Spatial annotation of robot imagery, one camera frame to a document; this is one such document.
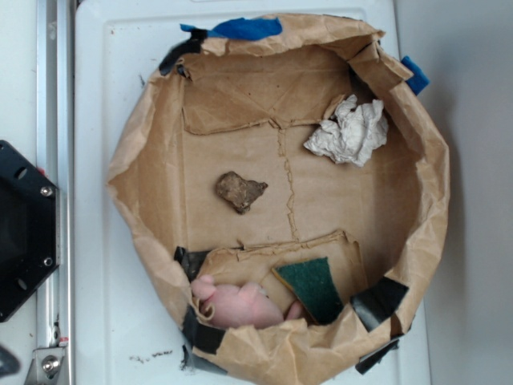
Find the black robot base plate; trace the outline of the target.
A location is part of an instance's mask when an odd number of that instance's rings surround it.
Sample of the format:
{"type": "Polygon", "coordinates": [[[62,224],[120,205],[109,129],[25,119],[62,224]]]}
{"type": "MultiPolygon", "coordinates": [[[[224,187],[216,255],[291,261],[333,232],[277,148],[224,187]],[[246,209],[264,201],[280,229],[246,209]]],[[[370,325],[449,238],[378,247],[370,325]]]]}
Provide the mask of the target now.
{"type": "Polygon", "coordinates": [[[58,266],[58,188],[1,141],[1,321],[8,321],[58,266]]]}

